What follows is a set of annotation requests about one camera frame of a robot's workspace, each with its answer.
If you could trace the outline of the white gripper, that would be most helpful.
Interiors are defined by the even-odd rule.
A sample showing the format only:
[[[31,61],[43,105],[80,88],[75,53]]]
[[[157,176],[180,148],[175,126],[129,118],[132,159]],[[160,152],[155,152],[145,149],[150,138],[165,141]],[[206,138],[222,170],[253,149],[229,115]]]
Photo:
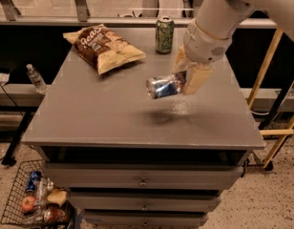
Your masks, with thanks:
[[[204,31],[192,19],[183,36],[183,46],[178,49],[178,54],[172,68],[172,73],[186,72],[186,83],[183,94],[194,94],[209,78],[213,72],[209,63],[220,60],[229,46],[232,38],[218,38]]]

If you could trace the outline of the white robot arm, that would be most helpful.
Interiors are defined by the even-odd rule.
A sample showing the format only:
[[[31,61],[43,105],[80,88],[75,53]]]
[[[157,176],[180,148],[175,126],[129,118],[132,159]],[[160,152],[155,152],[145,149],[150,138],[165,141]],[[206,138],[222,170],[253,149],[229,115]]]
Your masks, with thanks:
[[[173,73],[186,73],[181,92],[194,94],[223,58],[239,24],[262,10],[294,42],[294,0],[203,0],[183,35]]]

